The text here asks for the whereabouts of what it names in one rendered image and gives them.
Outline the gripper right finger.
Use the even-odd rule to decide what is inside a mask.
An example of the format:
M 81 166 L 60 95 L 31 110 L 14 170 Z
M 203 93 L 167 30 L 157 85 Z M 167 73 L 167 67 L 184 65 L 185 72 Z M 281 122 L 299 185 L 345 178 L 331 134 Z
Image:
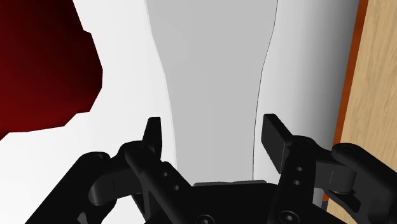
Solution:
M 268 224 L 346 224 L 313 203 L 320 188 L 357 224 L 397 224 L 397 172 L 352 143 L 331 150 L 265 114 L 261 143 L 281 175 Z

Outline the dark red robot stand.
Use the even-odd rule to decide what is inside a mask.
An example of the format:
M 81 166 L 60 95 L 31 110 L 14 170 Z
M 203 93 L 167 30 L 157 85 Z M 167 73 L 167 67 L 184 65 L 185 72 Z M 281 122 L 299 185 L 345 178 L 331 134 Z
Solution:
M 73 0 L 0 0 L 0 140 L 64 126 L 91 110 L 101 88 Z

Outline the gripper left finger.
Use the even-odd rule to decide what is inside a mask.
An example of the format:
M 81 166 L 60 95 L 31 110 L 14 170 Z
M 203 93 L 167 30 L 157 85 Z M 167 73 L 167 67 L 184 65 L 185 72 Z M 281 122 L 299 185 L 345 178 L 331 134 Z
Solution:
M 114 157 L 95 151 L 77 159 L 25 224 L 102 224 L 129 195 L 144 224 L 193 224 L 183 202 L 190 184 L 161 152 L 161 120 L 151 117 L 142 140 L 123 144 Z

